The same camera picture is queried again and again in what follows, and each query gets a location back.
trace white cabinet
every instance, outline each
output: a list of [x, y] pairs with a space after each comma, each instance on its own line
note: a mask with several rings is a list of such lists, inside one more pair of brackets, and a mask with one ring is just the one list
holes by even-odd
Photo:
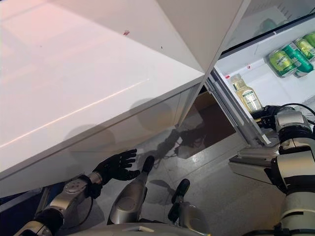
[[249, 2], [1, 1], [2, 196], [74, 176], [63, 152], [102, 130], [116, 151], [180, 123]]

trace bottle label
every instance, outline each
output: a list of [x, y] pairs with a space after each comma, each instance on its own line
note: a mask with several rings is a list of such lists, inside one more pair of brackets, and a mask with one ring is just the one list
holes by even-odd
[[242, 96], [250, 109], [249, 112], [253, 112], [262, 108], [260, 102], [252, 90], [244, 92]]

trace black joint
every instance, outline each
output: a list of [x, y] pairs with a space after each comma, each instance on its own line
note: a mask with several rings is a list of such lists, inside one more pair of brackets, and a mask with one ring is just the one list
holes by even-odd
[[260, 120], [260, 127], [265, 128], [265, 129], [274, 129], [276, 130], [276, 125], [275, 125], [275, 116], [267, 116], [267, 117], [262, 117]]
[[278, 167], [277, 158], [273, 158], [271, 160], [270, 164], [271, 164], [271, 172], [267, 173], [265, 171], [267, 176], [269, 177], [269, 179], [270, 179], [270, 181], [272, 182], [273, 185], [277, 186], [277, 188], [281, 192], [286, 194], [287, 193], [287, 188], [286, 188], [285, 183], [282, 180], [281, 173], [280, 173], [280, 170], [279, 170], [279, 167]]
[[86, 175], [81, 175], [78, 177], [79, 179], [85, 181], [88, 185], [85, 189], [85, 196], [86, 198], [92, 197], [93, 199], [96, 199], [102, 190], [102, 185], [97, 184], [97, 183], [92, 183], [90, 178]]
[[169, 210], [169, 213], [167, 215], [167, 218], [173, 223], [175, 223], [179, 217], [179, 207], [180, 207], [179, 203], [174, 203], [171, 210]]
[[291, 236], [289, 229], [283, 229], [281, 223], [274, 226], [274, 236]]
[[292, 216], [292, 215], [304, 215], [304, 212], [303, 212], [303, 211], [291, 212], [291, 213], [285, 215], [282, 219], [285, 219], [285, 218], [287, 218], [287, 217], [289, 217], [289, 216]]
[[31, 230], [25, 230], [19, 236], [38, 236], [38, 234]]
[[49, 208], [37, 215], [34, 221], [42, 223], [50, 230], [52, 235], [55, 235], [55, 233], [63, 225], [63, 215], [60, 211]]
[[108, 220], [107, 220], [107, 225], [114, 225], [114, 222], [113, 222], [113, 221], [111, 221], [110, 216], [108, 217]]
[[290, 154], [290, 153], [297, 153], [297, 152], [303, 152], [303, 151], [310, 151], [311, 148], [309, 146], [303, 146], [303, 147], [292, 147], [289, 149], [284, 149], [282, 146], [279, 148], [279, 154]]
[[315, 192], [315, 175], [291, 176], [284, 178], [288, 185], [287, 195], [296, 192]]
[[300, 125], [284, 127], [281, 130], [279, 130], [278, 135], [279, 135], [280, 143], [283, 143], [286, 140], [295, 139], [295, 138], [315, 139], [310, 129], [300, 126]]
[[102, 185], [93, 183], [89, 188], [89, 196], [93, 199], [98, 198], [102, 188], [103, 188]]

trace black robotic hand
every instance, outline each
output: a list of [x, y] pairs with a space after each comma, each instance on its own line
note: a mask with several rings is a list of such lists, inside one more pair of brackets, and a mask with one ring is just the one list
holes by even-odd
[[136, 160], [133, 158], [137, 154], [137, 149], [113, 155], [98, 164], [93, 172], [98, 172], [102, 176], [102, 185], [105, 185], [112, 178], [118, 180], [131, 180], [136, 178], [140, 171], [129, 171], [126, 168], [132, 166]]

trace red mark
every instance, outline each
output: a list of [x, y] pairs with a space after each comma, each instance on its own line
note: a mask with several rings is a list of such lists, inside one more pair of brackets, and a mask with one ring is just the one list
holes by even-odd
[[125, 30], [125, 32], [124, 32], [124, 36], [127, 36], [128, 34], [130, 33], [130, 31], [128, 31], [128, 30]]

